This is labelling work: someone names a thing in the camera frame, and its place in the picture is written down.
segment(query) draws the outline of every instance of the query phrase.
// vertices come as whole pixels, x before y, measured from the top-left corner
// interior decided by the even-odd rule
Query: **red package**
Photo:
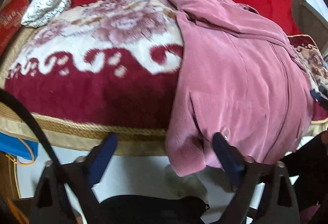
[[[28,0],[12,0],[0,12],[0,56],[10,40],[21,27],[22,16],[29,5]]]

